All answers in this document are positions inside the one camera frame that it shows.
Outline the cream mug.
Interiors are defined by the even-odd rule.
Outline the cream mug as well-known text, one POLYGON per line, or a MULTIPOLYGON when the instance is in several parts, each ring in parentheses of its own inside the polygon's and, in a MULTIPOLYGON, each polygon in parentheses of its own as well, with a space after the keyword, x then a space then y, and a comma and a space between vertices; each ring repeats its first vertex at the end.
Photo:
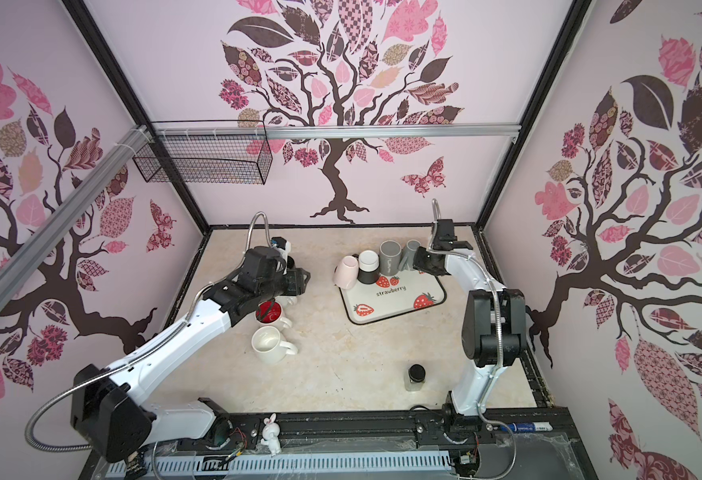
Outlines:
POLYGON ((275 300, 284 307, 294 306, 297 304, 295 296, 277 296, 275 300))

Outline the pink upside-down mug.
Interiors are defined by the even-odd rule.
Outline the pink upside-down mug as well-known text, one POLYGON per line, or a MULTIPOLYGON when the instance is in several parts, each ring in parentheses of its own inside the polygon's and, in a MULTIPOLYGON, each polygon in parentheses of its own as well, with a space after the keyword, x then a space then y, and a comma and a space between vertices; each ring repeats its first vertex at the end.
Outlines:
POLYGON ((342 290, 349 290, 356 285, 358 273, 358 259, 352 255, 344 256, 335 268, 333 283, 342 290))

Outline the white round mug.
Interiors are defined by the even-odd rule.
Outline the white round mug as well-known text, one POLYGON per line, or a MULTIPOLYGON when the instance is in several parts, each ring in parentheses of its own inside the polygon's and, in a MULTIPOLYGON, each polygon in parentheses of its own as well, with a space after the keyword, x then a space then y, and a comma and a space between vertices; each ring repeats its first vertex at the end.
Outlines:
POLYGON ((298 347, 287 341, 281 331, 272 326, 257 329, 251 337, 251 347, 256 356, 267 365, 281 362, 299 353, 298 347))

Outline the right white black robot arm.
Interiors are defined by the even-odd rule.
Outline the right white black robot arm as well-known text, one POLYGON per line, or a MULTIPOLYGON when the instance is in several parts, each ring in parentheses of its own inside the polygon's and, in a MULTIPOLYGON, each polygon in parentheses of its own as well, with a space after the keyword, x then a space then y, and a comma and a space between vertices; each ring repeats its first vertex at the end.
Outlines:
POLYGON ((470 366, 451 401, 457 413, 481 417, 502 374, 527 349, 524 295, 489 273, 471 244, 458 239, 450 219, 433 221, 427 244, 416 251, 414 268, 451 276, 466 293, 461 345, 470 366))

